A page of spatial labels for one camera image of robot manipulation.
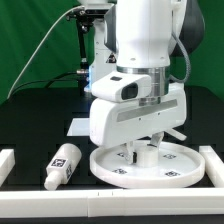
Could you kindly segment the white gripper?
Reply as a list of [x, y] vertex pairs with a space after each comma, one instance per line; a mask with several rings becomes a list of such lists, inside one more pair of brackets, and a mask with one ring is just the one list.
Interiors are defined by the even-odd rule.
[[158, 148], [163, 131], [181, 126], [185, 120], [186, 96], [182, 88], [172, 88], [156, 105], [140, 106], [138, 100], [114, 103], [96, 99], [90, 110], [90, 139], [106, 149], [126, 143], [125, 159], [133, 164], [134, 140], [152, 135], [150, 144]]

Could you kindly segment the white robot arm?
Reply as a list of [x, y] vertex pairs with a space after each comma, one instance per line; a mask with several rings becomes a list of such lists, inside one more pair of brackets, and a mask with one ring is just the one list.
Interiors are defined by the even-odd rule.
[[112, 165], [122, 151], [129, 164], [158, 164], [166, 132], [186, 120], [184, 80], [169, 74], [188, 0], [118, 0], [114, 25], [116, 69], [92, 84], [90, 139], [94, 167]]

